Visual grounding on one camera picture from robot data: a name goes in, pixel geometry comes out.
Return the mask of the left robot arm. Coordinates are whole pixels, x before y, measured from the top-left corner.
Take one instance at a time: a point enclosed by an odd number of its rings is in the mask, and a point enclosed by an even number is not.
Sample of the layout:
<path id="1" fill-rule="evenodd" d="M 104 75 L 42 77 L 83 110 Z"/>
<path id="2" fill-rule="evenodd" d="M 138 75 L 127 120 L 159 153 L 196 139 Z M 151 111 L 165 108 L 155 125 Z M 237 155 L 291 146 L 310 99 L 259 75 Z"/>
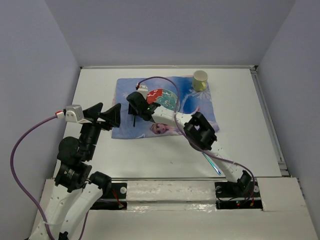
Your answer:
<path id="1" fill-rule="evenodd" d="M 65 137 L 58 146 L 60 167 L 54 179 L 44 218 L 31 234 L 31 240 L 70 240 L 93 204 L 110 194 L 112 179 L 102 172 L 91 173 L 87 162 L 93 159 L 101 130 L 110 131 L 121 123 L 121 104 L 103 112 L 103 103 L 82 109 L 70 105 L 56 113 L 59 119 L 81 124 L 80 136 Z"/>

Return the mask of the red and teal plate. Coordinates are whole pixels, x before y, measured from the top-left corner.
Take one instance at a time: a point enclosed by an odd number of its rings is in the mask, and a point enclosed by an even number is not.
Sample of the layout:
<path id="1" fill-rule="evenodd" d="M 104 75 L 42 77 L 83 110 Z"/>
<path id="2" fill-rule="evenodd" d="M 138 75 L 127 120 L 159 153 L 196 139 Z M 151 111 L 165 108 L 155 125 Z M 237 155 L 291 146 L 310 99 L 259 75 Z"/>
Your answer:
<path id="1" fill-rule="evenodd" d="M 178 100 L 178 97 L 171 90 L 167 90 L 163 88 L 157 88 L 157 89 L 151 90 L 147 94 L 146 100 L 149 104 L 158 103 L 161 106 L 172 111 L 175 109 L 176 103 L 178 103 L 176 110 L 177 111 L 180 110 L 180 102 Z"/>

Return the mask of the blue Frozen placemat cloth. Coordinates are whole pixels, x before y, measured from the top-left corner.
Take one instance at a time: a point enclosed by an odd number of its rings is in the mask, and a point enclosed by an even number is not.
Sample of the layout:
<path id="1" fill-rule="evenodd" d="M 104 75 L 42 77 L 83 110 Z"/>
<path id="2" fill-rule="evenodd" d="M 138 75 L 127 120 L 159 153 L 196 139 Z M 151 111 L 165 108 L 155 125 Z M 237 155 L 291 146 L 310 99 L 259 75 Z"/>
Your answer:
<path id="1" fill-rule="evenodd" d="M 192 77 L 171 76 L 169 77 L 173 83 L 162 79 L 153 78 L 142 83 L 148 87 L 148 93 L 155 89 L 166 89 L 174 92 L 180 102 L 180 113 L 194 114 L 202 113 L 211 124 L 215 132 L 220 130 L 216 122 L 214 108 L 210 90 L 194 91 L 192 87 Z M 135 127 L 133 127 L 133 115 L 128 114 L 129 103 L 127 96 L 136 90 L 136 84 L 140 82 L 140 78 L 120 78 L 117 80 L 114 103 L 121 104 L 120 127 L 112 130 L 113 139 L 140 139 L 153 138 L 160 136 L 174 136 L 181 133 L 175 127 L 144 121 L 140 117 L 135 117 Z"/>

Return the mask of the light green mug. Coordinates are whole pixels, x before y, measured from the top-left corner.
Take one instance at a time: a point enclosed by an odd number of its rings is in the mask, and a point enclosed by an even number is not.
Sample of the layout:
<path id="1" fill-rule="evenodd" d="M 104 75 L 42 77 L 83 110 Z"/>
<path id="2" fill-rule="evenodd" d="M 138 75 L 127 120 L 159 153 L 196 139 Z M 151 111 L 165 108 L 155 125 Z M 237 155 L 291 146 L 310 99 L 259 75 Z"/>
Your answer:
<path id="1" fill-rule="evenodd" d="M 192 88 L 196 92 L 203 92 L 208 87 L 208 74 L 203 70 L 197 70 L 192 76 Z"/>

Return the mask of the rainbow metal spoon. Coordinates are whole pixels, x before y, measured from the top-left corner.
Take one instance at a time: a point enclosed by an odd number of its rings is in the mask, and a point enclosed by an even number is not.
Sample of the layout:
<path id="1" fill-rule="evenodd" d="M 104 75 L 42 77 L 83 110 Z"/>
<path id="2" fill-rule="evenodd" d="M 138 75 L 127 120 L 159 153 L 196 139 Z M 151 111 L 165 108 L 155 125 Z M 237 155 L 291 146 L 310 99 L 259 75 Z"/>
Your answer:
<path id="1" fill-rule="evenodd" d="M 202 155 L 205 157 L 205 159 L 208 161 L 208 163 L 212 166 L 212 168 L 216 171 L 216 173 L 221 176 L 221 172 L 220 170 L 216 167 L 216 165 L 214 164 L 214 162 L 212 161 L 212 159 L 206 155 L 205 153 L 202 153 Z"/>

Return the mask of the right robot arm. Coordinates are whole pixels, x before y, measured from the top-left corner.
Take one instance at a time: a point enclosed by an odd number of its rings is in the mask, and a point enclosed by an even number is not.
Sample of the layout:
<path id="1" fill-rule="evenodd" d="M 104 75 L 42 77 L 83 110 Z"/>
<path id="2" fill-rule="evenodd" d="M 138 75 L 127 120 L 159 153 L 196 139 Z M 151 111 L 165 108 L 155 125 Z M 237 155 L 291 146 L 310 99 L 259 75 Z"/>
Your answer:
<path id="1" fill-rule="evenodd" d="M 129 113 L 145 121 L 177 128 L 192 148 L 207 155 L 225 175 L 231 192 L 237 197 L 253 196 L 254 175 L 244 165 L 232 161 L 218 142 L 216 132 L 201 112 L 186 114 L 148 103 L 137 91 L 128 95 Z"/>

